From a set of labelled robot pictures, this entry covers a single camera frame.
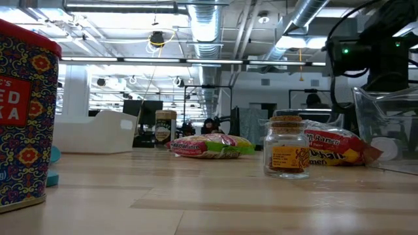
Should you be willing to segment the black computer monitor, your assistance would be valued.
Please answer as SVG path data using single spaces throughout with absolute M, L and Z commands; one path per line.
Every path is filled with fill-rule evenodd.
M 163 109 L 163 101 L 143 101 L 140 107 L 140 125 L 154 125 L 155 113 Z
M 142 100 L 124 100 L 123 110 L 124 114 L 138 117 L 141 114 Z

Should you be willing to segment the white lid spice jar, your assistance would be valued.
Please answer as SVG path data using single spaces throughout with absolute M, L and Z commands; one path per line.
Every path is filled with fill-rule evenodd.
M 391 161 L 401 156 L 400 145 L 394 138 L 375 137 L 372 139 L 371 146 L 380 150 L 379 161 Z

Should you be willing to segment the black background frame stand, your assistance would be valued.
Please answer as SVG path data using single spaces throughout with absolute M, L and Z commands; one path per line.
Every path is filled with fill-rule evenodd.
M 185 122 L 185 115 L 186 115 L 186 97 L 187 97 L 187 89 L 192 87 L 193 89 L 200 88 L 201 90 L 204 89 L 221 89 L 227 88 L 230 90 L 230 109 L 232 110 L 232 95 L 233 95 L 233 87 L 232 86 L 218 86 L 214 84 L 206 84 L 206 85 L 185 85 L 184 86 L 184 106 L 183 106 L 183 122 Z M 213 120 L 220 125 L 223 122 L 231 122 L 231 116 L 221 116 L 215 115 L 215 108 L 216 104 L 214 101 L 214 95 L 212 95 L 210 102 L 204 102 L 204 107 L 202 108 L 202 112 L 205 113 L 209 118 L 213 118 Z
M 329 90 L 323 90 L 323 89 L 290 89 L 288 91 L 288 108 L 292 108 L 292 102 L 293 99 L 297 97 L 297 95 L 292 95 L 292 93 L 297 92 L 297 93 L 307 93 L 307 94 L 311 94 L 311 93 L 318 93 L 319 97 L 321 98 L 321 100 L 323 101 L 323 99 L 325 99 L 327 101 L 328 104 L 331 103 L 330 100 L 330 91 Z

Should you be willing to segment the grey fabric partition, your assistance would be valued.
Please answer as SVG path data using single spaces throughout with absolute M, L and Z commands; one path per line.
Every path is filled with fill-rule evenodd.
M 261 146 L 265 136 L 264 123 L 268 118 L 267 110 L 239 108 L 240 136 L 253 145 Z

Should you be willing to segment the person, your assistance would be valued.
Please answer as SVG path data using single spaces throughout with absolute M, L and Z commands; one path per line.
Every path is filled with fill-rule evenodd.
M 308 109 L 330 109 L 328 104 L 323 104 L 316 93 L 311 93 L 306 98 L 306 107 Z
M 224 132 L 219 128 L 219 125 L 212 118 L 205 119 L 204 124 L 201 127 L 201 134 L 215 133 L 223 134 Z

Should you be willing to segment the silver spiral ceiling duct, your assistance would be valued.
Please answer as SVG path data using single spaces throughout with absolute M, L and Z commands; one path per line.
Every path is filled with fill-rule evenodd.
M 190 27 L 193 37 L 195 55 L 197 59 L 219 59 L 221 46 L 216 46 L 220 41 L 221 6 L 213 5 L 212 0 L 199 0 L 198 5 L 188 5 Z M 199 67 L 199 80 L 201 85 L 219 84 L 219 66 L 202 65 Z M 208 118 L 216 112 L 218 91 L 215 89 L 202 89 L 204 110 Z
M 282 16 L 275 29 L 276 42 L 263 56 L 263 60 L 280 60 L 289 46 L 285 45 L 286 34 L 301 30 L 307 34 L 309 24 L 326 7 L 330 0 L 298 0 L 294 11 Z

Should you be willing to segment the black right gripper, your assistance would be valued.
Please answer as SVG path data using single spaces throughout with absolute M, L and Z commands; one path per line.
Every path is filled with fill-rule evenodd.
M 367 91 L 400 91 L 407 88 L 408 64 L 374 65 L 369 68 Z

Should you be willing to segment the brown lid spice jar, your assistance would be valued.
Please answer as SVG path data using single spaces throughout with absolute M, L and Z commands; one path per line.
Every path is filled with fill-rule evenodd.
M 155 112 L 155 147 L 165 149 L 167 144 L 176 138 L 176 118 L 174 110 L 157 110 Z

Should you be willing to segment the teal silicone spoon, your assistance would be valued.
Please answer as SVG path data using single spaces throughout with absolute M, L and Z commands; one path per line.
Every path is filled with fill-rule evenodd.
M 51 147 L 51 156 L 50 156 L 50 166 L 52 166 L 54 163 L 57 163 L 61 158 L 61 152 L 56 146 Z M 59 174 L 55 171 L 53 171 L 51 168 L 48 169 L 47 172 L 47 180 L 46 180 L 46 186 L 47 187 L 53 187 L 58 185 L 59 183 Z

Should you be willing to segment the pink green ramen pack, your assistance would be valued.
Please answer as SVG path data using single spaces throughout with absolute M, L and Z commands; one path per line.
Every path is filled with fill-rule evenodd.
M 186 136 L 167 143 L 169 150 L 196 159 L 237 159 L 255 153 L 255 146 L 240 136 L 214 133 Z

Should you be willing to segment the clear plastic bin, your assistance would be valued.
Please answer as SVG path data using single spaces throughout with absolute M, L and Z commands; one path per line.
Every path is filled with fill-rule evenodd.
M 273 120 L 260 119 L 258 124 L 266 129 L 282 133 L 304 131 L 305 129 L 343 128 L 344 115 L 336 114 L 331 109 L 284 109 L 273 112 Z
M 360 138 L 370 145 L 375 137 L 394 138 L 400 145 L 395 160 L 368 166 L 418 176 L 418 87 L 392 93 L 354 87 L 353 98 Z

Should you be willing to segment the red lid patterned spice tin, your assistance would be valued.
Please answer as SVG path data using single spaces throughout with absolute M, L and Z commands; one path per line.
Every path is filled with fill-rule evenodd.
M 46 200 L 61 47 L 0 19 L 0 214 Z

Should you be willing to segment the white plastic bin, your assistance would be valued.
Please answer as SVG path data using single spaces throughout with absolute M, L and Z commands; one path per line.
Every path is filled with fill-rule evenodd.
M 94 117 L 58 115 L 53 145 L 63 153 L 114 154 L 133 150 L 135 116 L 104 110 Z

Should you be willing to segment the long ceiling light bar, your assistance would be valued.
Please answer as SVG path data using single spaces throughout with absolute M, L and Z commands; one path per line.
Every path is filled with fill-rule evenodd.
M 301 66 L 324 67 L 325 62 L 311 61 L 259 61 L 239 59 L 185 59 L 161 57 L 62 57 L 63 63 L 85 64 L 128 64 L 128 65 L 260 65 L 260 66 Z

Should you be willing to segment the red ramen noodle pack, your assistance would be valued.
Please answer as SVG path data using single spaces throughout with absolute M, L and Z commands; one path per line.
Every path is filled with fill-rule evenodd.
M 361 166 L 373 163 L 382 151 L 345 129 L 316 121 L 307 121 L 310 164 L 325 166 Z

